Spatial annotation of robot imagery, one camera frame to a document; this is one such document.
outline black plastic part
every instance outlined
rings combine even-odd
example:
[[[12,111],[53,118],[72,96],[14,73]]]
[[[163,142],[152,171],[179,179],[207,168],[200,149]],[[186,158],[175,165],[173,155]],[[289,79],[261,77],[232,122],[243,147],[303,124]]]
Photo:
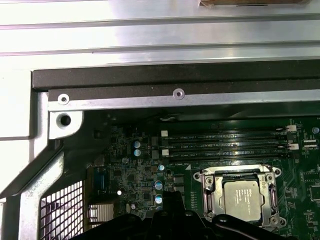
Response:
[[[319,59],[35,70],[36,90],[177,83],[318,79]]]
[[[151,224],[133,214],[125,214],[72,240],[284,240],[229,215],[218,215],[212,223],[205,223],[196,212],[185,210],[179,191],[165,191],[163,210],[154,213]]]
[[[284,240],[280,235],[254,226],[230,215],[221,214],[213,218],[212,224],[226,239],[240,237],[245,240]]]
[[[172,96],[175,89],[183,89],[186,95],[247,93],[269,91],[295,91],[320,89],[318,79],[253,80],[236,82],[199,82],[181,84],[137,85],[67,88],[49,90],[49,101],[57,101],[60,94],[67,94],[73,100],[117,99],[136,97]]]

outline metal mesh grille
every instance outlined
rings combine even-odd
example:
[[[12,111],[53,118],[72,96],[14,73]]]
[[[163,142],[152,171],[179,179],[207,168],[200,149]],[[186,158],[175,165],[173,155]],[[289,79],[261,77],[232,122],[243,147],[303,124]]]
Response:
[[[41,200],[40,240],[68,240],[84,231],[83,182]]]

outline cpu socket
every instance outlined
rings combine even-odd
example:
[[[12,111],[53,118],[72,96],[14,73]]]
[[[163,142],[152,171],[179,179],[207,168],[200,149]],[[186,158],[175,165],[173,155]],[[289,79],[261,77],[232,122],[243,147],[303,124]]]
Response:
[[[204,217],[210,221],[228,214],[269,231],[286,226],[278,208],[276,178],[281,174],[265,164],[215,166],[194,173],[202,184]]]

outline motherboard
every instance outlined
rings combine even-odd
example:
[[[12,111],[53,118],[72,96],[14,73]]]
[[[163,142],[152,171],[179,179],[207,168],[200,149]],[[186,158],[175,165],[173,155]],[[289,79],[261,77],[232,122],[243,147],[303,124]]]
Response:
[[[230,214],[284,237],[320,240],[320,118],[115,125],[93,195],[114,217],[152,217],[163,191],[210,221]]]

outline green circuit board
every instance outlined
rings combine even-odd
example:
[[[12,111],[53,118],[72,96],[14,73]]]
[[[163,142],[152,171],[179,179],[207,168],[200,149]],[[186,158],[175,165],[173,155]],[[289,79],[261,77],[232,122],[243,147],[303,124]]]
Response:
[[[277,198],[287,224],[276,232],[320,240],[319,128],[318,117],[113,126],[93,189],[96,195],[119,196],[115,217],[152,216],[162,208],[163,191],[180,191],[185,208],[202,217],[202,185],[193,178],[195,172],[267,164],[282,171]]]

